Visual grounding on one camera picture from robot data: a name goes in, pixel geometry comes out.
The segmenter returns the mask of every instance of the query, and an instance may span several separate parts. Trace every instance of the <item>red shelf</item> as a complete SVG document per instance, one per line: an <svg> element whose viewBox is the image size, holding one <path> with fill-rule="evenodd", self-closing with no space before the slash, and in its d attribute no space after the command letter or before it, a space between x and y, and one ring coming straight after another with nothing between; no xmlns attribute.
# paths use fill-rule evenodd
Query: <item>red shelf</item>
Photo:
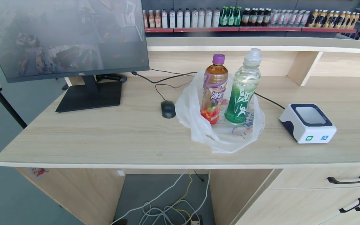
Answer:
<svg viewBox="0 0 360 225"><path fill-rule="evenodd" d="M301 31L301 27L240 27L240 31Z"/></svg>
<svg viewBox="0 0 360 225"><path fill-rule="evenodd" d="M305 32L334 32L334 33L356 33L352 29L337 29L337 28L319 28L319 27L303 27L302 31Z"/></svg>
<svg viewBox="0 0 360 225"><path fill-rule="evenodd" d="M145 28L146 33L173 33L173 28Z"/></svg>
<svg viewBox="0 0 360 225"><path fill-rule="evenodd" d="M195 27L195 28L175 28L175 32L224 32L238 31L238 27Z"/></svg>

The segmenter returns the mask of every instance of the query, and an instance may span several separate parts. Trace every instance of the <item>purple bottle cap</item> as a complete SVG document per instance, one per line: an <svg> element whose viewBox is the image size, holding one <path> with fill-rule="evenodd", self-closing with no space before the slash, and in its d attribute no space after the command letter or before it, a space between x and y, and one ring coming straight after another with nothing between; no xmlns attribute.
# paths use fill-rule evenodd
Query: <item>purple bottle cap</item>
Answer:
<svg viewBox="0 0 360 225"><path fill-rule="evenodd" d="M214 64L224 64L224 54L214 54L212 63L214 63Z"/></svg>

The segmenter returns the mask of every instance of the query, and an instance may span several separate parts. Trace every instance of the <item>counter top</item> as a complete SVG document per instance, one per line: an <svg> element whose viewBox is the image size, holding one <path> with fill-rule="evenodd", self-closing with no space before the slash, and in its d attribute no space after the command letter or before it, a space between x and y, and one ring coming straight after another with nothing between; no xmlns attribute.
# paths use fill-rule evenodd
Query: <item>counter top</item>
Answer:
<svg viewBox="0 0 360 225"><path fill-rule="evenodd" d="M167 81L181 85L190 77ZM176 101L182 88L158 87ZM259 98L266 126L258 140L234 154L213 154L190 130L160 113L153 84L130 77L122 104L56 113L54 101L1 153L0 166L36 168L287 168L360 163L360 78L312 77L299 87L287 77L262 77L257 92L285 106L315 103L337 127L328 144L297 144L278 118L278 106Z"/></svg>
<svg viewBox="0 0 360 225"><path fill-rule="evenodd" d="M148 37L148 51L312 51L360 53L360 40L319 37Z"/></svg>

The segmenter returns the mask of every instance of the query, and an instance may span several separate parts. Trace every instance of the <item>monitor screen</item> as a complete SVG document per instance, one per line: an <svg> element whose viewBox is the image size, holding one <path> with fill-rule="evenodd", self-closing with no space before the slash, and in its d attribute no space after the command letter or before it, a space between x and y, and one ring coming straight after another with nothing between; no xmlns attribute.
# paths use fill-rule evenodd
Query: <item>monitor screen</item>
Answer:
<svg viewBox="0 0 360 225"><path fill-rule="evenodd" d="M0 0L8 82L148 70L141 0Z"/></svg>

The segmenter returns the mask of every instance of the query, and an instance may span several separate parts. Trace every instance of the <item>monitor stand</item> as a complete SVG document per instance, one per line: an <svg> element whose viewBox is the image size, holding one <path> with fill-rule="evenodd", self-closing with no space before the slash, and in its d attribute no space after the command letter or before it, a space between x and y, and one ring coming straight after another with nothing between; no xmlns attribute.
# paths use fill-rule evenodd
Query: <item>monitor stand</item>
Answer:
<svg viewBox="0 0 360 225"><path fill-rule="evenodd" d="M57 113L120 105L120 81L97 83L94 76L82 76L84 84L70 86L63 96Z"/></svg>

